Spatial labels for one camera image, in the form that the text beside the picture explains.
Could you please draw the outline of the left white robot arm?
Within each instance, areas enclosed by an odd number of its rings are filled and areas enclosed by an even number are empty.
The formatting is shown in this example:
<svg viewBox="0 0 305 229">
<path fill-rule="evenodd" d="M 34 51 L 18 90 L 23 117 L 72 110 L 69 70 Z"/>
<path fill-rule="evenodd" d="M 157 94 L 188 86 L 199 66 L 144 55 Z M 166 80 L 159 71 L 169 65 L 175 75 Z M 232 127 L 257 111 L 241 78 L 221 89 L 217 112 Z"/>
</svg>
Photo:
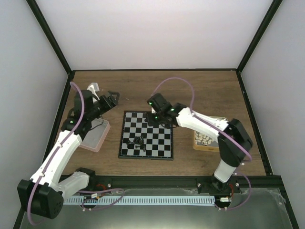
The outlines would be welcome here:
<svg viewBox="0 0 305 229">
<path fill-rule="evenodd" d="M 54 219 L 65 200 L 82 189 L 91 193 L 97 188 L 95 172 L 90 169 L 76 171 L 63 181 L 60 178 L 72 154 L 92 130 L 92 122 L 114 108 L 119 98 L 118 92 L 97 96 L 90 88 L 76 92 L 74 107 L 63 122 L 53 149 L 31 178 L 21 180 L 17 186 L 24 211 Z"/>
</svg>

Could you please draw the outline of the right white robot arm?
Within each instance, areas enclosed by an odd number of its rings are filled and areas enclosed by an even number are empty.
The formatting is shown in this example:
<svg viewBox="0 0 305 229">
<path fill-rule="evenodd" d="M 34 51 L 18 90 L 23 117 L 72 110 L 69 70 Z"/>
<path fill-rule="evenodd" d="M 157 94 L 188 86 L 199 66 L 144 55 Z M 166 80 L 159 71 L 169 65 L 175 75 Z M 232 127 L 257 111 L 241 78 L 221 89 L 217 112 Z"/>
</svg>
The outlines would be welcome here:
<svg viewBox="0 0 305 229">
<path fill-rule="evenodd" d="M 215 191 L 225 191 L 229 179 L 244 162 L 244 158 L 251 158 L 249 151 L 253 142 L 239 120 L 220 120 L 195 112 L 181 103 L 172 105 L 160 93 L 151 96 L 147 104 L 152 108 L 147 114 L 149 125 L 188 128 L 208 136 L 218 144 L 221 160 L 211 177 L 211 187 Z"/>
</svg>

